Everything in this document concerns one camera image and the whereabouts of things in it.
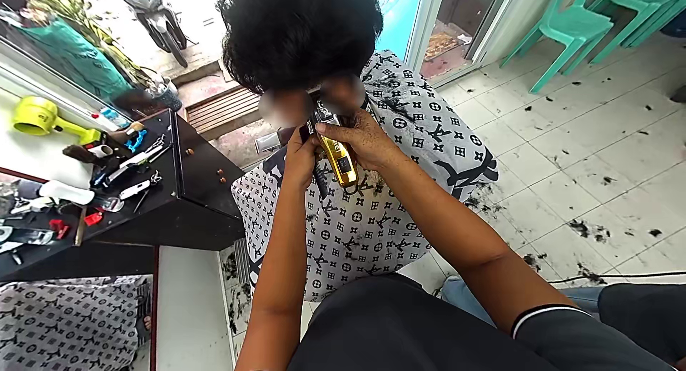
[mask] bottle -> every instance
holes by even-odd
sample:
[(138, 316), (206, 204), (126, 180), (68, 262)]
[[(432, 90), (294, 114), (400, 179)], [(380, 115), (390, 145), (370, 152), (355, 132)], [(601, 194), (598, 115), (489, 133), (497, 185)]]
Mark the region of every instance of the bottle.
[(112, 123), (114, 123), (116, 126), (118, 126), (121, 129), (125, 129), (131, 124), (131, 121), (126, 119), (123, 115), (121, 115), (117, 111), (110, 109), (109, 107), (104, 107), (102, 110), (100, 110), (100, 114), (105, 116), (105, 118), (112, 121)]

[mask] shirt sleeve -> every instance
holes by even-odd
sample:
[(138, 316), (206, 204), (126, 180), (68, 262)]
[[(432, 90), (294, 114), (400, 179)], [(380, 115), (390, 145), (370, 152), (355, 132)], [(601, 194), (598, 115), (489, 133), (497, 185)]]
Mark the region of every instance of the shirt sleeve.
[(571, 306), (524, 312), (512, 337), (561, 371), (674, 371), (621, 332)]

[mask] blue clip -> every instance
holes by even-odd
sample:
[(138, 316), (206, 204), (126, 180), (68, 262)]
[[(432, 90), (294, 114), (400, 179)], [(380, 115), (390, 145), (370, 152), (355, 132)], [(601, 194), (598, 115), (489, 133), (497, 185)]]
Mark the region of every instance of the blue clip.
[(138, 146), (141, 146), (141, 144), (143, 143), (143, 137), (144, 137), (147, 133), (148, 133), (148, 130), (141, 130), (141, 131), (139, 131), (139, 132), (138, 132), (138, 137), (136, 138), (136, 142), (132, 144), (132, 143), (131, 143), (131, 140), (127, 140), (126, 143), (124, 144), (124, 146), (126, 146), (129, 150), (131, 150), (132, 152), (135, 153), (135, 152), (136, 152), (136, 149), (138, 148)]

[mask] green cloth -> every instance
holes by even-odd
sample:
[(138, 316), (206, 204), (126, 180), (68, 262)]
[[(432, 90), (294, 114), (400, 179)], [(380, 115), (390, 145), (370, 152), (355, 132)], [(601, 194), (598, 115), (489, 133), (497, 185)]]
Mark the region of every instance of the green cloth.
[(48, 26), (19, 31), (47, 53), (49, 63), (66, 73), (64, 77), (97, 97), (111, 103), (131, 88), (112, 62), (64, 20), (57, 18)]

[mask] wooden step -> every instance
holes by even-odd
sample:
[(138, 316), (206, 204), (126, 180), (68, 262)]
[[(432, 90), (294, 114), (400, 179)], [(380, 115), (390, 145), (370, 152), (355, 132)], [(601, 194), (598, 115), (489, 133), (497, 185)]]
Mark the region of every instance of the wooden step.
[(202, 138), (216, 139), (259, 120), (258, 104), (259, 95), (236, 86), (186, 107), (188, 123)]

